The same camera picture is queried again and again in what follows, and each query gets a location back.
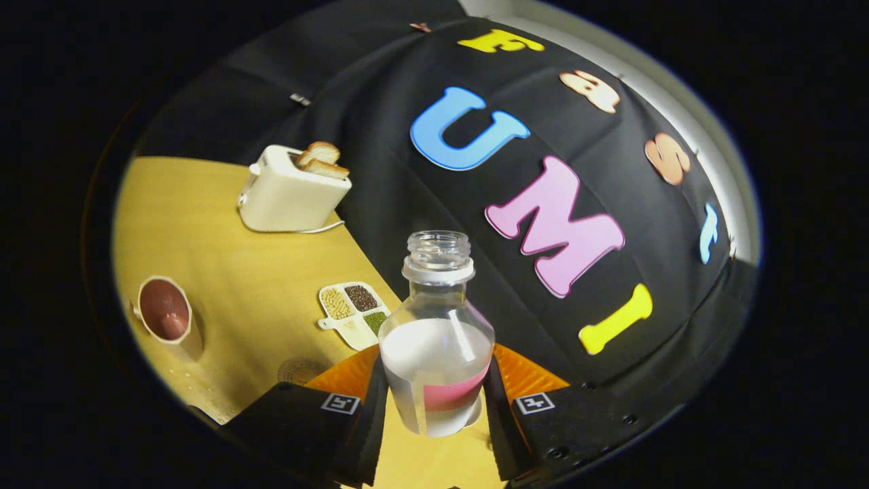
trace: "pink label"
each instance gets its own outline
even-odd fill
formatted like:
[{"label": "pink label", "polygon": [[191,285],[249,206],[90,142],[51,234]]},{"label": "pink label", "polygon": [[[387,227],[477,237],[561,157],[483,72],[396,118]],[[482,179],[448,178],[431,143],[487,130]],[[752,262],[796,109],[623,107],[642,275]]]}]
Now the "pink label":
[{"label": "pink label", "polygon": [[450,385],[424,385],[422,395],[426,411],[451,411],[474,402],[488,372],[488,364],[472,378]]},{"label": "pink label", "polygon": [[619,224],[608,214],[570,220],[580,178],[554,156],[543,158],[543,174],[504,205],[486,208],[486,219],[505,238],[519,236],[519,223],[534,215],[522,242],[523,255],[563,246],[551,258],[534,262],[537,277],[557,298],[570,293],[570,285],[599,259],[625,245]]}]

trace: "brown mug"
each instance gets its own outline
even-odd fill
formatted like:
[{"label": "brown mug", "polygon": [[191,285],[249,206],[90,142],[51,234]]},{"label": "brown mug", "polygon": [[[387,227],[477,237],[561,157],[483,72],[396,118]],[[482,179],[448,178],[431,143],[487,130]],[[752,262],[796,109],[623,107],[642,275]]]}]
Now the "brown mug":
[{"label": "brown mug", "polygon": [[139,285],[133,315],[148,333],[176,357],[196,361],[202,354],[202,335],[184,290],[171,278],[154,275]]}]

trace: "bottle cap neck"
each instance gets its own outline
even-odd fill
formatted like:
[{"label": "bottle cap neck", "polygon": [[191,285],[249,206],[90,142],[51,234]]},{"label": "bottle cap neck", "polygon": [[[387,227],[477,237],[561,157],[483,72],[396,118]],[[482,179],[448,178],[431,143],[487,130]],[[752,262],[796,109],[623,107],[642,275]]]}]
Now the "bottle cap neck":
[{"label": "bottle cap neck", "polygon": [[474,276],[468,235],[458,231],[419,231],[408,238],[410,255],[401,274],[423,285],[463,284]]},{"label": "bottle cap neck", "polygon": [[468,258],[466,264],[450,270],[432,270],[421,268],[411,257],[404,258],[401,274],[407,280],[424,285],[456,285],[463,284],[474,277],[474,260]]}]

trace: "beans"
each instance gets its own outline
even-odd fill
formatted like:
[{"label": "beans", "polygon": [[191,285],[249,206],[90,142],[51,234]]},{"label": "beans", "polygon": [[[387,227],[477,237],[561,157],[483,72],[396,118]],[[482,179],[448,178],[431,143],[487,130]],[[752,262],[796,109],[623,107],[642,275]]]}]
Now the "beans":
[{"label": "beans", "polygon": [[334,319],[344,319],[352,313],[350,306],[341,297],[341,293],[335,289],[324,291],[322,301],[323,306],[326,307],[326,313]]},{"label": "beans", "polygon": [[386,314],[382,312],[372,312],[365,317],[365,322],[368,323],[368,327],[375,334],[380,332],[380,326],[383,324],[383,321],[386,321]]},{"label": "beans", "polygon": [[353,301],[353,305],[356,306],[359,312],[365,312],[377,307],[375,298],[361,285],[352,285],[344,289],[344,291],[350,297],[350,300]]}]

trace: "black cloth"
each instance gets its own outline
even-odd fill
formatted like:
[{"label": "black cloth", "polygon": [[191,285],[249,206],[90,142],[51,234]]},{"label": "black cloth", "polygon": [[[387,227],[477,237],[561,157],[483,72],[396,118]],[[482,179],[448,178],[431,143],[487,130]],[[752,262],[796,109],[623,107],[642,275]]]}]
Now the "black cloth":
[{"label": "black cloth", "polygon": [[[419,22],[432,32],[408,25]],[[491,29],[546,49],[482,53],[457,44]],[[617,112],[600,111],[568,89],[559,73],[573,70],[615,88]],[[454,122],[444,132],[447,143],[470,142],[495,110],[520,119],[531,136],[511,140],[471,171],[430,163],[414,148],[409,129],[448,86],[471,90],[487,107]],[[294,93],[311,105],[292,101]],[[679,186],[663,182],[644,154],[645,142],[659,132],[691,156]],[[332,3],[202,74],[157,116],[139,151],[251,164],[269,144],[303,149],[314,141],[341,149],[353,188],[337,211],[399,298],[408,294],[401,275],[408,235],[463,231],[477,269],[468,297],[493,324],[496,341],[572,383],[610,385],[663,413],[700,389],[741,331],[756,269],[727,258],[721,212],[712,258],[700,261],[705,204],[720,206],[693,148],[617,77],[546,39],[467,17],[458,3]],[[626,237],[566,298],[554,297],[534,272],[537,258],[559,249],[520,253],[531,219],[523,221],[520,238],[509,240],[483,214],[528,187],[546,155],[563,160],[581,180],[571,219],[608,213]],[[652,295],[652,315],[589,355],[577,338],[580,328],[621,307],[637,284]]]}]

